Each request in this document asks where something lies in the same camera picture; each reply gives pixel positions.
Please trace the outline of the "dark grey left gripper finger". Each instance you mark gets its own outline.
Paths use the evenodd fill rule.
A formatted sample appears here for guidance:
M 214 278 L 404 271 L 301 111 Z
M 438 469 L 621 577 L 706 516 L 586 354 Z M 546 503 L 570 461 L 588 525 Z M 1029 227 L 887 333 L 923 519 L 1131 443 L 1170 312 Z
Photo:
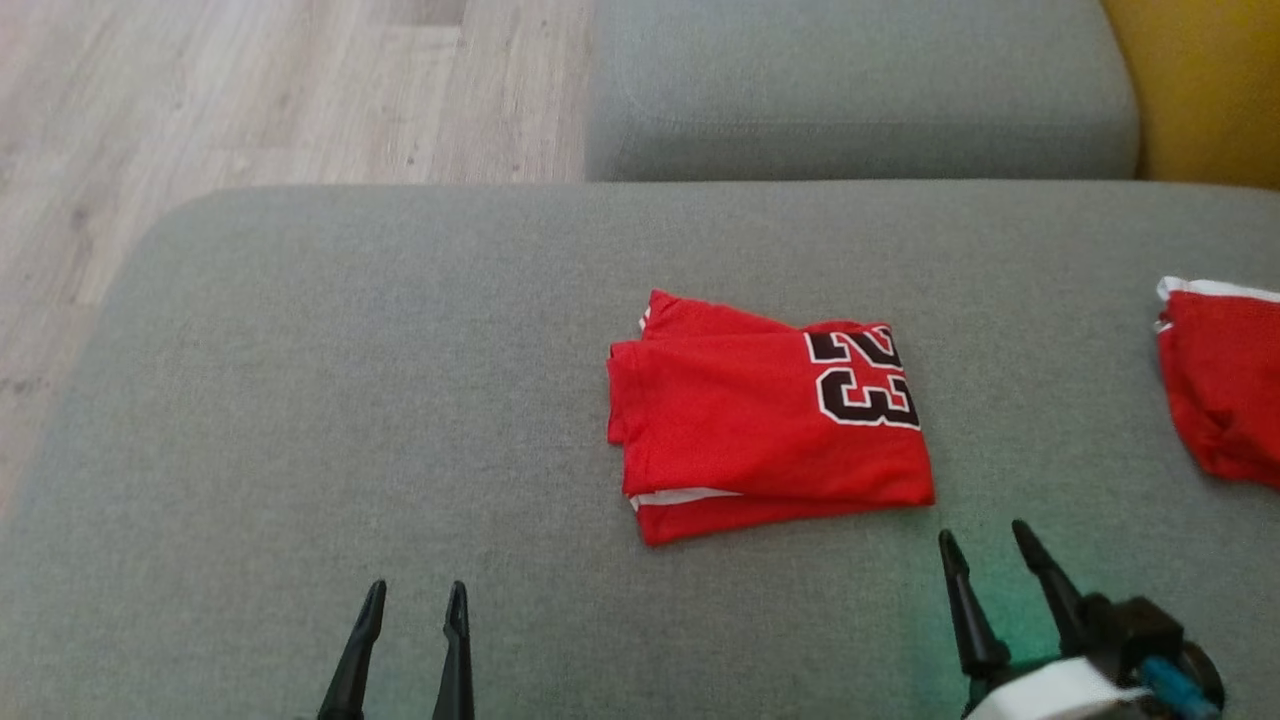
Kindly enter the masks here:
M 317 711 L 319 719 L 364 719 L 369 667 L 380 633 L 387 582 L 374 582 L 358 611 L 346 647 Z
M 468 596 L 463 582 L 454 582 L 451 587 L 442 632 L 447 652 L 431 717 L 475 719 Z

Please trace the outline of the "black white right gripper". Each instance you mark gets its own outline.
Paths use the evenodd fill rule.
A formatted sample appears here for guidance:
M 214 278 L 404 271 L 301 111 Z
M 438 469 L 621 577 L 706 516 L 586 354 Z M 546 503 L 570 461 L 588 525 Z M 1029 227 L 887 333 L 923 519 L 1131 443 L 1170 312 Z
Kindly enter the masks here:
M 1153 698 L 1147 685 L 1116 675 L 1106 652 L 1084 653 L 1091 632 L 1082 594 L 1024 520 L 1012 521 L 1021 557 L 1039 582 L 1064 657 L 1015 667 L 995 634 L 970 580 L 970 566 L 951 530 L 938 536 L 950 616 L 963 674 L 970 682 L 965 719 L 1101 719 L 1140 711 Z

